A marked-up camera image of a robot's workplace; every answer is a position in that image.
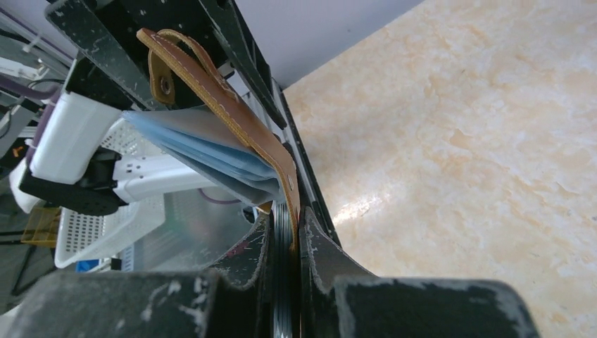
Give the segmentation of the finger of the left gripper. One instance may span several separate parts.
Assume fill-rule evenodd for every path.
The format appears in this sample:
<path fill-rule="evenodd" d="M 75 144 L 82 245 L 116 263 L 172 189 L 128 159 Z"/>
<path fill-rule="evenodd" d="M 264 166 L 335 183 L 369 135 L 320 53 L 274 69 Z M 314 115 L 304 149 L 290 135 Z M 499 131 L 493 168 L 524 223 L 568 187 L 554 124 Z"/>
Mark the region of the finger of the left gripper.
<path fill-rule="evenodd" d="M 234 68 L 280 129 L 287 126 L 278 108 L 279 86 L 235 1 L 200 0 L 214 35 Z"/>
<path fill-rule="evenodd" d="M 118 1 L 55 1 L 45 17 L 78 50 L 69 92 L 115 108 L 163 108 L 151 94 L 138 25 Z"/>

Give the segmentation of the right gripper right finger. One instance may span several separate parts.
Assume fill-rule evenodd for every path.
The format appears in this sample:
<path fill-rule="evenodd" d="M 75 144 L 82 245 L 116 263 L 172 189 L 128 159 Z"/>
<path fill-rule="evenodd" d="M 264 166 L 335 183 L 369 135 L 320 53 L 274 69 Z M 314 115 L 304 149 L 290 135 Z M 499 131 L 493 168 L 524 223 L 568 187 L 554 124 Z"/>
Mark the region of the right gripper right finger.
<path fill-rule="evenodd" d="M 538 337 L 519 294 L 497 280 L 378 277 L 323 231 L 299 225 L 304 337 Z"/>

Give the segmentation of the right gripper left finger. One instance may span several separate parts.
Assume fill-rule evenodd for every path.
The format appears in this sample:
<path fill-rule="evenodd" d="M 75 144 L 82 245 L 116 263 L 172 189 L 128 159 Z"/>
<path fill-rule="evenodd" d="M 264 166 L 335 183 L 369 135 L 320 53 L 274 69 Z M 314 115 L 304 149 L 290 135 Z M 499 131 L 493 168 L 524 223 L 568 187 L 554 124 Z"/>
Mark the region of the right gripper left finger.
<path fill-rule="evenodd" d="M 259 337 L 270 217 L 207 268 L 54 273 L 18 306 L 7 337 Z"/>

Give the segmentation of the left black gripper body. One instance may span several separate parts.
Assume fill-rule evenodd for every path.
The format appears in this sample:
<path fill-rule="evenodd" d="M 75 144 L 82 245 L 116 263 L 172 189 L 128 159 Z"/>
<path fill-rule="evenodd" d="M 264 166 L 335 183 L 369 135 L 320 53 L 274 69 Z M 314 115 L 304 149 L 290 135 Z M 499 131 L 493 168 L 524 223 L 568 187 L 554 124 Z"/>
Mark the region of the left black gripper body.
<path fill-rule="evenodd" d="M 148 49 L 136 38 L 141 28 L 154 32 L 172 29 L 194 38 L 206 51 L 216 66 L 228 61 L 223 48 L 217 41 L 208 16 L 198 1 L 86 1 L 94 16 L 106 28 L 116 44 L 134 61 L 146 79 L 149 78 L 147 63 Z M 109 74 L 93 67 L 85 87 L 87 97 L 115 108 L 128 109 L 139 104 L 113 79 L 129 69 L 120 57 L 114 56 L 115 45 L 110 43 L 99 51 L 103 57 L 114 57 L 116 64 Z"/>

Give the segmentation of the brown leather card holder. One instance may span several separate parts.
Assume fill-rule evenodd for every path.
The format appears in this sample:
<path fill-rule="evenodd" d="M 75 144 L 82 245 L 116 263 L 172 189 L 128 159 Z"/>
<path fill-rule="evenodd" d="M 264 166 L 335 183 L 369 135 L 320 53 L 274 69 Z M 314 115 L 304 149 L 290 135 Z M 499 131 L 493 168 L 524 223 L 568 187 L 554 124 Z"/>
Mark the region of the brown leather card holder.
<path fill-rule="evenodd" d="M 246 204 L 286 204 L 297 251 L 301 198 L 295 160 L 194 39 L 142 28 L 149 82 L 166 111 L 126 111 L 144 137 Z"/>

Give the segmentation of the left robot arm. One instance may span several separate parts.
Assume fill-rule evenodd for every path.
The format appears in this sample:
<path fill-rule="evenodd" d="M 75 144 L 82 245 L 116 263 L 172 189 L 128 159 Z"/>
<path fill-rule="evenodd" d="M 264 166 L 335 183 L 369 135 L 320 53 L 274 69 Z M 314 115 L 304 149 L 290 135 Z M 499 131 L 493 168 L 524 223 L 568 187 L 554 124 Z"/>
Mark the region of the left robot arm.
<path fill-rule="evenodd" d="M 275 123 L 268 66 L 215 36 L 228 1 L 53 1 L 46 19 L 79 51 L 27 154 L 19 188 L 87 215 L 219 187 L 241 202 L 300 203 L 282 141 L 229 81 L 241 73 Z"/>

